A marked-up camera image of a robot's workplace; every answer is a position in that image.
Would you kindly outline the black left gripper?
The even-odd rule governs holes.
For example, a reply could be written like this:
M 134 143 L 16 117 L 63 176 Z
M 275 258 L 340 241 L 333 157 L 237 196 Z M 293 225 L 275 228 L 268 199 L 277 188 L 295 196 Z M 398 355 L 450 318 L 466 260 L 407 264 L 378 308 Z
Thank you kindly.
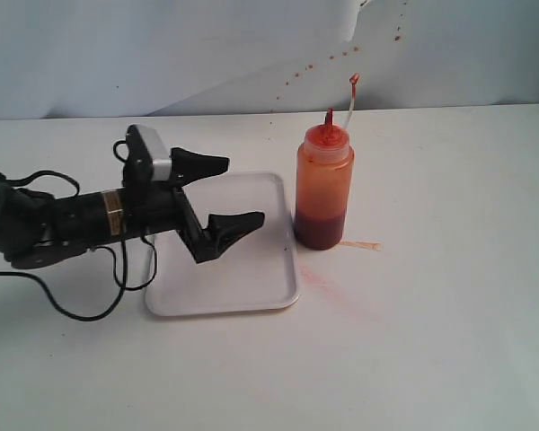
M 170 159 L 169 183 L 174 187 L 153 182 L 119 189 L 124 210 L 120 239 L 176 232 L 195 262 L 203 263 L 218 259 L 243 237 L 263 227 L 265 214 L 253 211 L 230 216 L 210 214 L 208 229 L 203 228 L 181 187 L 224 174 L 230 159 L 180 147 L 171 149 Z

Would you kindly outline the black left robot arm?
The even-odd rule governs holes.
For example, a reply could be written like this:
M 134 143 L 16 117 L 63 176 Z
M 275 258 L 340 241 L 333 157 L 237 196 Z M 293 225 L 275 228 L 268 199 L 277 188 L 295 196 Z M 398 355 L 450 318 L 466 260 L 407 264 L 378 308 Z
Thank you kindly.
M 174 147 L 166 154 L 165 177 L 146 150 L 131 146 L 119 189 L 67 198 L 27 189 L 47 171 L 21 180 L 0 172 L 0 253 L 13 268 L 44 268 L 102 245 L 175 231 L 197 263 L 218 259 L 246 235 L 260 229 L 262 212 L 210 215 L 202 226 L 184 186 L 225 173 L 226 157 Z

